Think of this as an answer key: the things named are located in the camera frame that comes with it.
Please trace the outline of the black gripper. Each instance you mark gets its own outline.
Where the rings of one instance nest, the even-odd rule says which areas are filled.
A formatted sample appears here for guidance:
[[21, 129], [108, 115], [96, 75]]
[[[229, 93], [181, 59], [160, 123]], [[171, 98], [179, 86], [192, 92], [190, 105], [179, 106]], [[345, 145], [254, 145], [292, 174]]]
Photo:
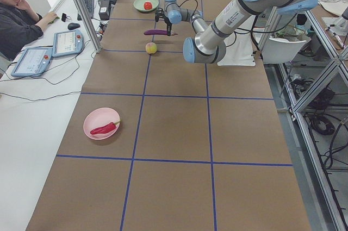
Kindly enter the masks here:
[[163, 14], [163, 20], [166, 23], [166, 34], [167, 34], [167, 36], [171, 36], [172, 23], [171, 23], [170, 19], [165, 14]]

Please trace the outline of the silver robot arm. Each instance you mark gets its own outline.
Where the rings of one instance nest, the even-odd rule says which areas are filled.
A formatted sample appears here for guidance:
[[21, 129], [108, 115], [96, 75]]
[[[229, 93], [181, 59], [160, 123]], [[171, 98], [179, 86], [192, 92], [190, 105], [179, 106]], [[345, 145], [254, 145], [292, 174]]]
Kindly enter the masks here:
[[206, 24], [197, 10], [181, 8], [176, 0], [165, 0], [164, 15], [170, 24], [190, 22], [194, 38], [183, 44], [184, 59], [189, 63], [213, 64], [226, 54], [224, 40], [250, 16], [258, 16], [269, 7], [277, 7], [279, 14], [295, 14], [316, 7], [318, 0], [231, 0], [211, 24]]

